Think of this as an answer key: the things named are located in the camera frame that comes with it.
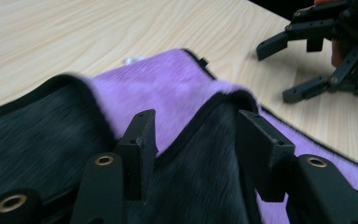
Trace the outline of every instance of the table surface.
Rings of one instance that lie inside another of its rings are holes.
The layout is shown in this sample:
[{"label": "table surface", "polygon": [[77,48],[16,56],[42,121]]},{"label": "table surface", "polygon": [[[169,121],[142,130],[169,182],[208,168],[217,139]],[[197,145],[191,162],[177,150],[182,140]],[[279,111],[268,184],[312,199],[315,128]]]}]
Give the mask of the table surface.
[{"label": "table surface", "polygon": [[246,0],[0,1],[0,105],[62,72],[94,77],[130,56],[188,48],[216,77],[248,87],[283,120],[358,161],[358,97],[282,101],[282,91],[334,71],[330,43],[306,53],[304,41],[291,42],[257,60],[256,46],[288,23]]}]

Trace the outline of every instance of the wooden table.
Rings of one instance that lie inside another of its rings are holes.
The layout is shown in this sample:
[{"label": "wooden table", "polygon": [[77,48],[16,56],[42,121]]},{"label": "wooden table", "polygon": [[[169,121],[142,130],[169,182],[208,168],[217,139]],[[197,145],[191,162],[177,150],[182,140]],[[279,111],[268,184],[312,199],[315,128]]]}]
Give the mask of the wooden table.
[{"label": "wooden table", "polygon": [[288,23],[246,0],[0,1],[0,105],[62,72],[94,77],[126,57],[189,48],[217,77],[249,87],[282,119],[358,161],[358,97],[282,101],[282,91],[334,71],[330,43],[306,53],[297,41],[257,60],[256,46]]}]

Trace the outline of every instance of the fuzzy black cloth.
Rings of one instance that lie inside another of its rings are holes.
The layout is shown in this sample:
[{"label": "fuzzy black cloth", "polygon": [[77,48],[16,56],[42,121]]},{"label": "fuzzy black cloth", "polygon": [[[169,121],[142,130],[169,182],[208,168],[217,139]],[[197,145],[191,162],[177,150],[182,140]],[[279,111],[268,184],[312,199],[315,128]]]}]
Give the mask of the fuzzy black cloth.
[{"label": "fuzzy black cloth", "polygon": [[[46,199],[78,183],[89,157],[112,151],[117,141],[79,85],[45,85],[0,108],[0,194],[31,188]],[[228,101],[207,111],[193,135],[156,159],[146,203],[128,202],[129,223],[249,223],[237,114]]]}]

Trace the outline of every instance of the purple cloth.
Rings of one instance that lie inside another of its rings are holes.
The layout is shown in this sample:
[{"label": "purple cloth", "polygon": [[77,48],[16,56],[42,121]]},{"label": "purple cloth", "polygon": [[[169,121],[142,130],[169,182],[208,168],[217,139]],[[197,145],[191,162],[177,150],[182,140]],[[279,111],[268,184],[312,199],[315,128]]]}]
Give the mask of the purple cloth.
[{"label": "purple cloth", "polygon": [[[156,141],[161,155],[215,94],[248,91],[215,80],[187,52],[173,49],[141,62],[124,66],[96,78],[84,80],[93,91],[112,131],[119,138],[131,118],[146,109],[156,110]],[[332,153],[258,108],[260,115],[294,144],[296,155],[314,154],[330,160],[358,189],[358,165]],[[264,223],[288,223],[285,203],[264,203],[258,199]]]}]

